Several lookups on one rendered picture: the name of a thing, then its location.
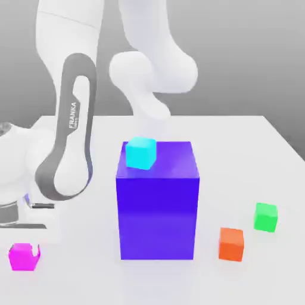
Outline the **small green cube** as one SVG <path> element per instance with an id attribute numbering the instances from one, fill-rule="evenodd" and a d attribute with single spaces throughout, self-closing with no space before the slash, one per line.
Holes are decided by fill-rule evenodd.
<path id="1" fill-rule="evenodd" d="M 254 229 L 274 233 L 278 222 L 278 208 L 273 204 L 256 203 Z"/>

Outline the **small magenta cube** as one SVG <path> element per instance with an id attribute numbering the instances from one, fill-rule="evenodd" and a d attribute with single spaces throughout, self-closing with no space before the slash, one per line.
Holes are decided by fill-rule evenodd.
<path id="1" fill-rule="evenodd" d="M 8 253 L 13 271 L 34 271 L 40 257 L 41 250 L 36 257 L 33 257 L 32 245 L 29 243 L 15 243 Z"/>

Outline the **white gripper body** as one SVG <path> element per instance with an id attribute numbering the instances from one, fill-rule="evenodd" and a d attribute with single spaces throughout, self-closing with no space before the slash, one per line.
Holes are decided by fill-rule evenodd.
<path id="1" fill-rule="evenodd" d="M 0 244 L 56 244 L 60 241 L 61 228 L 58 216 L 8 222 L 0 218 Z"/>

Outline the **small orange cube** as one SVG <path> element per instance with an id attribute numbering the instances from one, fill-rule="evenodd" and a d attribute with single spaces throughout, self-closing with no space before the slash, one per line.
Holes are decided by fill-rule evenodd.
<path id="1" fill-rule="evenodd" d="M 241 262 L 243 254 L 243 230 L 221 228 L 219 236 L 219 259 Z"/>

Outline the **small cyan cube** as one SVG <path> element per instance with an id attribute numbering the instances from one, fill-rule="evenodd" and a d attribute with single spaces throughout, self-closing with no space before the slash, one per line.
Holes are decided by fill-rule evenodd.
<path id="1" fill-rule="evenodd" d="M 134 137 L 125 146 L 127 167 L 149 170 L 157 159 L 157 141 Z"/>

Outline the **large blue box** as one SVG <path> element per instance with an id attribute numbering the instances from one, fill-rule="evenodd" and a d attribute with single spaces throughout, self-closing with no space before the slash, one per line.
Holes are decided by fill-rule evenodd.
<path id="1" fill-rule="evenodd" d="M 200 175 L 190 142 L 158 142 L 149 170 L 127 167 L 123 143 L 116 174 L 123 260 L 194 257 Z"/>

